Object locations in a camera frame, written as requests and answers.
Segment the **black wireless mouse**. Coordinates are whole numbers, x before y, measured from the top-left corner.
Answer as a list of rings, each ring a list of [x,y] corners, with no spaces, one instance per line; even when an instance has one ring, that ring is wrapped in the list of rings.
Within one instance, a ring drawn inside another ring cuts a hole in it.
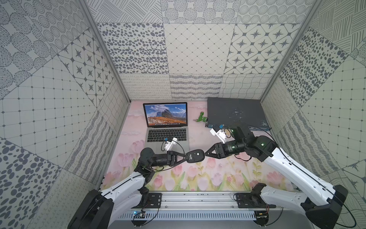
[[[198,163],[205,159],[205,153],[201,149],[190,151],[186,154],[187,163]]]

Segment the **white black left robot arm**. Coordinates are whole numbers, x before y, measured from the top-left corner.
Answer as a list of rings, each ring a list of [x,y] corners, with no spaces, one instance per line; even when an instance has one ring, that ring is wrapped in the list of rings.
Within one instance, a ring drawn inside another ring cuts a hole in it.
[[[120,215],[140,204],[149,190],[145,187],[155,174],[153,167],[177,166],[193,159],[189,153],[168,151],[155,154],[151,148],[141,151],[137,167],[125,180],[103,191],[91,190],[70,220],[69,229],[106,229]]]

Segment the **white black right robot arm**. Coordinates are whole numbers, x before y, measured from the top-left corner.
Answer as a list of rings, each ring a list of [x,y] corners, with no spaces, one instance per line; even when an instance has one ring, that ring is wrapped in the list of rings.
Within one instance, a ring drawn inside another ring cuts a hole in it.
[[[285,153],[274,140],[265,135],[254,136],[246,124],[214,126],[210,132],[221,141],[207,150],[206,156],[222,159],[245,152],[275,168],[300,189],[292,193],[257,183],[250,193],[255,200],[301,213],[320,229],[332,229],[338,224],[341,210],[346,207],[348,190],[345,187],[320,179]]]

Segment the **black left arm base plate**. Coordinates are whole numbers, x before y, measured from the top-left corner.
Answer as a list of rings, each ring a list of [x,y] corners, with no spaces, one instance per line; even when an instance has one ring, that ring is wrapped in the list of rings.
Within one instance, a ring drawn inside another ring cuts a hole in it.
[[[136,207],[141,209],[159,209],[161,207],[161,200],[162,193],[143,194],[139,205]]]

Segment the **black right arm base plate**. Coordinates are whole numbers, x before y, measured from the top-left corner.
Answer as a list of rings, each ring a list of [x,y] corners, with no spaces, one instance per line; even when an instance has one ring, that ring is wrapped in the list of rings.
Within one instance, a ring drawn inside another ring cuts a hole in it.
[[[233,195],[239,209],[274,209],[276,205],[266,204],[259,195],[249,192],[235,193]]]

